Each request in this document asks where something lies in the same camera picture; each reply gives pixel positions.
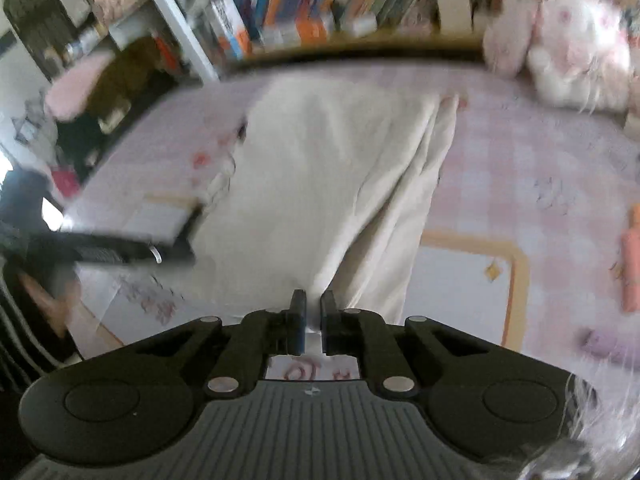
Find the person's left hand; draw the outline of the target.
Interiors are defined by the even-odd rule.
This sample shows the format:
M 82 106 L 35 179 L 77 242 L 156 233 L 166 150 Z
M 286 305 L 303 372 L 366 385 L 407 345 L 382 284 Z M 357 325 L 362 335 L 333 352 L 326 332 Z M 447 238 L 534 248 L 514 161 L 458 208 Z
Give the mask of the person's left hand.
M 58 338 L 64 338 L 74 307 L 80 301 L 81 286 L 78 277 L 73 274 L 68 278 L 63 278 L 55 286 L 55 295 L 51 295 L 32 276 L 26 273 L 18 274 L 18 279 L 27 295 L 47 320 L 51 330 L 54 331 Z

